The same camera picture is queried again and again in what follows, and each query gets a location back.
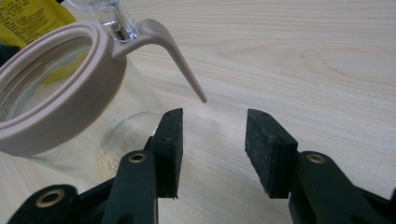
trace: glass jar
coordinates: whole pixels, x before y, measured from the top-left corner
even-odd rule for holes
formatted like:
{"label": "glass jar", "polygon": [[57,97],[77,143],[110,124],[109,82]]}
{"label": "glass jar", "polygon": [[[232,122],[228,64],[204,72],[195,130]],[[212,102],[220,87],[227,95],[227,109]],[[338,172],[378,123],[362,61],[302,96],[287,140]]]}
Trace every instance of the glass jar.
{"label": "glass jar", "polygon": [[205,94],[169,32],[138,23],[121,43],[101,24],[69,24],[37,39],[0,68],[0,151],[27,157],[92,183],[116,173],[126,152],[142,149],[163,108],[126,55],[165,47],[203,102]]}

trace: clear glass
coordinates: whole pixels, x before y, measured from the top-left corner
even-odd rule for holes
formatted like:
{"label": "clear glass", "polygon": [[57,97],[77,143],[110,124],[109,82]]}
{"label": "clear glass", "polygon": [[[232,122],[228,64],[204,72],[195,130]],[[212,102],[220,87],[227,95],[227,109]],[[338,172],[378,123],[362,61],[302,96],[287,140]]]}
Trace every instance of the clear glass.
{"label": "clear glass", "polygon": [[105,32],[120,42],[136,38],[136,26],[120,0],[68,0],[74,7],[94,12]]}
{"label": "clear glass", "polygon": [[91,49],[88,37],[71,39],[26,65],[0,92],[0,122],[15,119],[56,92]]}
{"label": "clear glass", "polygon": [[30,159],[92,184],[113,177],[124,154],[143,149],[163,112],[158,96],[129,60],[125,73],[119,92],[90,127]]}

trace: beige plastic lid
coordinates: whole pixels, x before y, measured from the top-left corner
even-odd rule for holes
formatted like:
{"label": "beige plastic lid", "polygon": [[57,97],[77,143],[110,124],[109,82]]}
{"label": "beige plastic lid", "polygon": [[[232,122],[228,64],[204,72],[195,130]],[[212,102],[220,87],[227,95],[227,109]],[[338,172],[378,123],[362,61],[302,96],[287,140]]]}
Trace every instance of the beige plastic lid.
{"label": "beige plastic lid", "polygon": [[81,133],[117,93],[126,54],[147,44],[167,49],[205,103],[204,92],[169,32],[154,20],[142,21],[136,28],[137,38],[121,43],[98,22],[76,22],[40,37],[4,64],[0,151],[27,157]]}

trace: jar rim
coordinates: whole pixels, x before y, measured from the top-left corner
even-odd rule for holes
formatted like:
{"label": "jar rim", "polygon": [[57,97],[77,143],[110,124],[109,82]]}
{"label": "jar rim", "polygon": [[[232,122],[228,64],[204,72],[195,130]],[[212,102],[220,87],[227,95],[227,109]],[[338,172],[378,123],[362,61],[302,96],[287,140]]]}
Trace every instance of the jar rim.
{"label": "jar rim", "polygon": [[[52,129],[56,129],[54,124],[51,123],[56,123],[58,122],[57,119],[64,118],[65,110],[81,116],[81,118],[75,118],[75,122],[82,124],[64,126],[67,129],[64,130],[65,134],[69,135],[67,138],[71,138],[85,129],[92,122],[92,118],[97,118],[117,92],[122,82],[126,60],[120,59],[116,62],[111,59],[114,41],[104,33],[100,24],[94,21],[80,21],[66,25],[43,35],[22,49],[0,68],[0,90],[15,77],[15,74],[18,74],[27,66],[27,62],[32,61],[32,58],[42,55],[47,50],[62,45],[62,43],[76,37],[88,37],[92,41],[91,49],[85,60],[59,90],[55,91],[43,102],[14,119],[0,122],[0,151],[17,156],[26,156],[28,154],[34,155],[48,150],[49,147],[59,145],[65,141],[66,137],[51,133]],[[101,70],[104,70],[104,67],[107,67],[107,70],[111,69],[111,74],[105,74],[108,71],[102,72]],[[86,105],[82,105],[81,101],[83,100],[81,98],[85,97],[83,94],[97,94],[94,92],[99,91],[96,86],[105,85],[104,83],[100,84],[100,82],[108,82],[110,78],[109,87],[103,88],[104,90],[100,93],[103,96],[103,100],[98,102],[98,106],[95,105],[95,109],[91,112]],[[65,108],[70,105],[73,105],[73,109]],[[63,134],[63,131],[61,131],[59,130],[58,135]],[[50,135],[48,138],[52,139],[46,140],[43,137],[41,140],[36,141],[34,132],[48,133]],[[25,145],[30,145],[31,147],[21,147],[21,144],[17,143],[18,141],[24,141]]]}

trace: beige handle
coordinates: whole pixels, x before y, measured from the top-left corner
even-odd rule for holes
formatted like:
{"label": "beige handle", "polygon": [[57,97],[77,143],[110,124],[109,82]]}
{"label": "beige handle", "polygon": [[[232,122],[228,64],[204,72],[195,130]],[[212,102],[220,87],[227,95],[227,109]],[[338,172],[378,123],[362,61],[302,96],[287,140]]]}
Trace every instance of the beige handle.
{"label": "beige handle", "polygon": [[199,96],[203,103],[207,102],[204,91],[199,85],[197,79],[189,68],[186,60],[175,43],[168,30],[158,21],[147,19],[139,22],[137,25],[137,38],[126,43],[115,42],[113,49],[113,58],[118,59],[124,57],[128,53],[145,46],[147,44],[156,44],[165,48],[172,59],[175,61],[178,69],[190,83],[195,93]]}

